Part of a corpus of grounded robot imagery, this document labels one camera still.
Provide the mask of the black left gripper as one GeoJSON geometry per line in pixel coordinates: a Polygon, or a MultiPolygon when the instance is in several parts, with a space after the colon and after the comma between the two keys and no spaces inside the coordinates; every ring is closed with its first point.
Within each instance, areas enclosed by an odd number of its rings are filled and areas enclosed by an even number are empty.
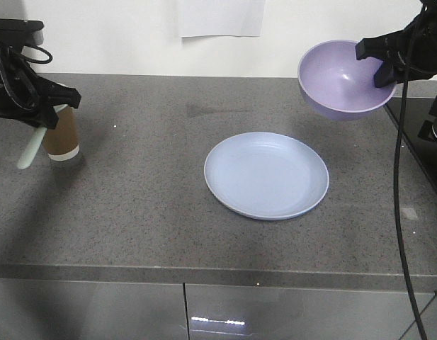
{"type": "Polygon", "coordinates": [[[75,88],[42,78],[30,63],[43,61],[0,42],[0,118],[54,130],[59,118],[53,106],[78,108],[81,94],[75,88]]]}

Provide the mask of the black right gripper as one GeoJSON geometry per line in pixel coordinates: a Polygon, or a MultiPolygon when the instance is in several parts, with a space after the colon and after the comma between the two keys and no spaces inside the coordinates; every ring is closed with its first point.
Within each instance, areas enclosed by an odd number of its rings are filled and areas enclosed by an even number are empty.
{"type": "Polygon", "coordinates": [[[400,60],[382,62],[373,76],[375,87],[430,79],[437,75],[437,1],[422,1],[422,9],[402,30],[363,38],[355,46],[356,59],[374,57],[400,60]]]}

